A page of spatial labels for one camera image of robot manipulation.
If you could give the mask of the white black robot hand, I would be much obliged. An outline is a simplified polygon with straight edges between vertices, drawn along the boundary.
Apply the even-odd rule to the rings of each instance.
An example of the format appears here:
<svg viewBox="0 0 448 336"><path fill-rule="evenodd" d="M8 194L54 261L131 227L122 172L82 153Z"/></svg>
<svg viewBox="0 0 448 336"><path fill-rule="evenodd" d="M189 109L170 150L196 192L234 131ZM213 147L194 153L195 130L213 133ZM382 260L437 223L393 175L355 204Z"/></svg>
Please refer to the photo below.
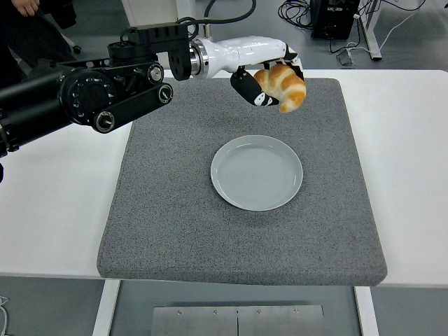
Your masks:
<svg viewBox="0 0 448 336"><path fill-rule="evenodd" d="M277 105L281 113L298 109L307 95L298 54L285 42L261 36L212 42L200 38L192 45L198 70L192 75L212 78L231 74L230 84L254 106Z"/></svg>

